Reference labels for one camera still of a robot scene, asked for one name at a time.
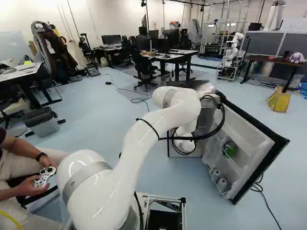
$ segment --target gray partition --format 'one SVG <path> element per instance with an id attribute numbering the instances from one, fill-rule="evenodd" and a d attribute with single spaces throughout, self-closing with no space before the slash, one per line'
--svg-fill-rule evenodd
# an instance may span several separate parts
<path id="1" fill-rule="evenodd" d="M 283 55 L 286 50 L 289 50 L 290 54 L 302 53 L 307 58 L 307 34 L 287 33 L 279 55 Z"/>
<path id="2" fill-rule="evenodd" d="M 284 33 L 272 32 L 247 32 L 245 35 L 242 50 L 246 50 L 248 45 L 248 37 L 250 43 L 248 53 L 276 55 Z"/>

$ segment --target mini fridge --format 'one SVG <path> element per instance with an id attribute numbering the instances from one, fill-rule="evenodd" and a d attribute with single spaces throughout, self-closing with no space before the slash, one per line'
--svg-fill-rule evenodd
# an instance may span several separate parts
<path id="1" fill-rule="evenodd" d="M 178 154 L 171 141 L 168 141 L 167 153 L 168 157 L 201 157 L 217 191 L 235 205 L 273 163 L 289 140 L 228 101 L 221 92 L 216 94 L 225 108 L 222 129 L 214 136 L 197 142 L 195 151 L 188 156 Z M 221 120 L 221 110 L 216 109 L 213 103 L 202 101 L 194 135 L 208 133 Z M 220 179 L 224 180 L 224 184 L 221 185 Z"/>

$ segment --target wristwatch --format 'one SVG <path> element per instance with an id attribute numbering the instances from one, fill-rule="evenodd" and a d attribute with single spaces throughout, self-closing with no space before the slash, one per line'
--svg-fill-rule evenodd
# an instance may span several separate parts
<path id="1" fill-rule="evenodd" d="M 45 154 L 44 152 L 41 152 L 41 153 L 35 158 L 35 160 L 37 160 L 37 161 L 39 162 L 39 159 L 40 159 L 42 156 L 47 156 L 47 154 Z"/>

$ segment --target beige pants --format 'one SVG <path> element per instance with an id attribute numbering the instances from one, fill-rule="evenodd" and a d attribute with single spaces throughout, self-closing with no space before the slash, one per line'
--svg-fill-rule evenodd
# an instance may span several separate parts
<path id="1" fill-rule="evenodd" d="M 57 164 L 67 155 L 63 151 L 42 149 L 42 152 L 55 160 Z M 6 181 L 11 178 L 31 175 L 39 172 L 42 166 L 33 159 L 14 155 L 6 150 L 0 160 L 0 190 L 10 188 Z M 24 230 L 59 230 L 63 225 L 59 222 L 33 215 L 29 211 L 21 207 L 15 197 L 8 200 L 0 201 L 0 210 L 5 211 L 16 219 L 24 228 Z M 16 230 L 17 227 L 9 219 L 0 215 L 0 230 Z"/>

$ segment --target hand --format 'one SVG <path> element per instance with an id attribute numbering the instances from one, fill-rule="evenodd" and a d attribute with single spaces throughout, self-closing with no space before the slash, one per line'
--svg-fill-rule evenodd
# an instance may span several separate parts
<path id="1" fill-rule="evenodd" d="M 25 179 L 21 184 L 16 186 L 14 189 L 16 189 L 17 196 L 35 196 L 41 193 L 44 193 L 49 188 L 49 183 L 47 183 L 42 188 L 35 188 L 32 181 L 33 180 L 39 180 L 40 176 L 35 175 L 31 176 L 27 179 Z"/>
<path id="2" fill-rule="evenodd" d="M 53 166 L 55 167 L 56 169 L 58 168 L 58 165 L 57 163 L 52 160 L 49 156 L 41 156 L 40 159 L 39 159 L 39 163 L 45 167 L 46 169 L 49 167 L 49 166 Z"/>

